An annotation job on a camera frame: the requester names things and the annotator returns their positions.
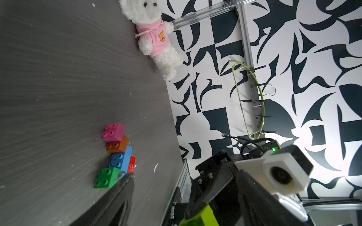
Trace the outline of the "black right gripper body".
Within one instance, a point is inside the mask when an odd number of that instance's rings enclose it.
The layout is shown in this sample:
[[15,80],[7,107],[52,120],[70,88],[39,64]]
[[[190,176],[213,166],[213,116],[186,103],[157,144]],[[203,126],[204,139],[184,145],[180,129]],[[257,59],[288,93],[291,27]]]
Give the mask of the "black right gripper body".
[[240,220],[236,176],[238,170],[226,151],[220,151],[196,167],[184,218],[190,219],[207,205],[220,226],[235,226]]

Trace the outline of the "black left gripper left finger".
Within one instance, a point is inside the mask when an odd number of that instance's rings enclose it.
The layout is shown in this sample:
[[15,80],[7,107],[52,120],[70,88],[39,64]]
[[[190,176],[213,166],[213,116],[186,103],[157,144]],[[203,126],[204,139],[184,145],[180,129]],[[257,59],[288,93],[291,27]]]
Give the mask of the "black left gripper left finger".
[[126,174],[72,226],[126,226],[134,192],[134,176]]

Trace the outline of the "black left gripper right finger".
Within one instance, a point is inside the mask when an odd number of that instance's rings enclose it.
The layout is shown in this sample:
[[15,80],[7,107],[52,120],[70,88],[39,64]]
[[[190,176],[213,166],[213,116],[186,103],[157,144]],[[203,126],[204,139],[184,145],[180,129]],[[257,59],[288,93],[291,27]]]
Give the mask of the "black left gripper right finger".
[[237,173],[238,200],[245,226],[306,226],[251,175]]

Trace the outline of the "blue long lego brick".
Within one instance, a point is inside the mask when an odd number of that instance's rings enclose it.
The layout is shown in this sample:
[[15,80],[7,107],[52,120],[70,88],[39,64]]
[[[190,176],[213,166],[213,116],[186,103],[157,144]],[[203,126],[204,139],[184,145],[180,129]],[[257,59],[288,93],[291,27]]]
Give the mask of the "blue long lego brick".
[[118,168],[121,171],[127,173],[129,168],[129,163],[131,160],[133,149],[130,146],[126,147],[124,153],[114,153],[111,156],[111,162],[109,164],[110,168]]

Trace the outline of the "red lego brick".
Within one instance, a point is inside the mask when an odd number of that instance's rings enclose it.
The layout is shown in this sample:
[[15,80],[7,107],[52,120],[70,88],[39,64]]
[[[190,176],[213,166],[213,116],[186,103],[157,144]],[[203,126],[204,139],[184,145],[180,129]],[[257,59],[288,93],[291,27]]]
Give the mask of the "red lego brick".
[[130,162],[129,162],[129,166],[128,166],[128,171],[127,171],[127,173],[133,173],[133,172],[134,172],[135,160],[136,160],[136,158],[132,155],[131,158],[130,158]]

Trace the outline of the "orange lego brick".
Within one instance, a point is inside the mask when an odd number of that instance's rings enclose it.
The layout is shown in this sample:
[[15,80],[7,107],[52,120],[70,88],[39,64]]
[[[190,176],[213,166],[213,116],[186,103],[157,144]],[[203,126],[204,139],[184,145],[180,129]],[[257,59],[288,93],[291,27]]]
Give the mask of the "orange lego brick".
[[107,143],[106,149],[110,153],[124,153],[126,151],[129,138],[123,135],[122,141]]

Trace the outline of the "pink lego brick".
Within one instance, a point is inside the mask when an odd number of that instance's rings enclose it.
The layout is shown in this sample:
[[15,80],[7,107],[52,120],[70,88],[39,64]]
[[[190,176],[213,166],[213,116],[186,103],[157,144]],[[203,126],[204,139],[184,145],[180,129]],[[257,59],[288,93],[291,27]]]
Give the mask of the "pink lego brick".
[[125,126],[120,123],[109,124],[105,127],[102,139],[105,142],[120,142],[123,139]]

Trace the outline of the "lime green lego brick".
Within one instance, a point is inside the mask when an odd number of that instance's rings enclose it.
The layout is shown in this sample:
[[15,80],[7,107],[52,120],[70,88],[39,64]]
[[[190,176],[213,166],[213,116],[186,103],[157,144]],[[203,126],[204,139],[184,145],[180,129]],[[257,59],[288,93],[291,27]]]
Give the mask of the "lime green lego brick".
[[180,226],[219,226],[213,210],[207,205],[200,213],[190,219],[183,219]]

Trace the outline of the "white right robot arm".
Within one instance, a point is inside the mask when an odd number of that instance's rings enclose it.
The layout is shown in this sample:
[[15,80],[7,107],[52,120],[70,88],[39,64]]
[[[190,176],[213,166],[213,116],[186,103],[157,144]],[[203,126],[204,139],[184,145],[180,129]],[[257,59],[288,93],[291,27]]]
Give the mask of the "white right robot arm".
[[306,226],[308,212],[359,211],[360,198],[293,199],[310,191],[314,168],[299,147],[271,138],[245,140],[247,154],[222,150],[196,167],[182,226]]

